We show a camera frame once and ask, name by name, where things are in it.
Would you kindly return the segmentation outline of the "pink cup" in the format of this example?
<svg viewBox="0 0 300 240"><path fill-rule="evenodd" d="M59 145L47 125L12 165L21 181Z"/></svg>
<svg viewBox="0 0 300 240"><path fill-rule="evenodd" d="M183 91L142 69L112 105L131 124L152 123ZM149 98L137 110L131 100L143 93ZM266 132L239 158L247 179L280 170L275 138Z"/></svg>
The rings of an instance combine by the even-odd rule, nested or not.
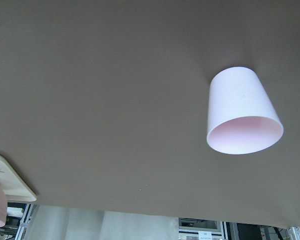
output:
<svg viewBox="0 0 300 240"><path fill-rule="evenodd" d="M243 155L277 143L284 129L257 74L236 66L218 73L210 84L208 145L225 154Z"/></svg>

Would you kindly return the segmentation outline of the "cream plastic tray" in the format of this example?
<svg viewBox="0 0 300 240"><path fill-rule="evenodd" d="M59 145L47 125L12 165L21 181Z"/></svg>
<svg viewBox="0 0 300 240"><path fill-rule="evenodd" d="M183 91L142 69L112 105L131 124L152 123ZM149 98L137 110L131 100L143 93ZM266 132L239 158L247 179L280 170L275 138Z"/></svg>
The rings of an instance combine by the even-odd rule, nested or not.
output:
<svg viewBox="0 0 300 240"><path fill-rule="evenodd" d="M36 194L1 155L0 188L10 202L35 202L37 200Z"/></svg>

